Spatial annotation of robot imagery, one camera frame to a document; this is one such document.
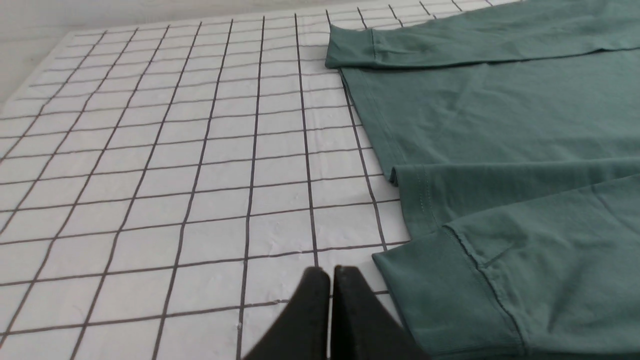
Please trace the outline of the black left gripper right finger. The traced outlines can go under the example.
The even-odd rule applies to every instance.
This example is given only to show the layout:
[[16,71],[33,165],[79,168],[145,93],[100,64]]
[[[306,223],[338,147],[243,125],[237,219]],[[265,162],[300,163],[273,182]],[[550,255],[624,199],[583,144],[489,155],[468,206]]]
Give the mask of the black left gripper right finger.
[[332,360],[429,360],[399,326],[354,266],[334,268]]

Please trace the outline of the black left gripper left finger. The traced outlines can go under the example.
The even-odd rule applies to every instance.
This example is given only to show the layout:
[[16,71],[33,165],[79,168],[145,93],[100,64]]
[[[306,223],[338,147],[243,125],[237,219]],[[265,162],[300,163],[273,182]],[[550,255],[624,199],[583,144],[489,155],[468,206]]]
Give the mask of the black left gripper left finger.
[[246,360],[325,360],[329,333],[330,277],[306,268],[291,299]]

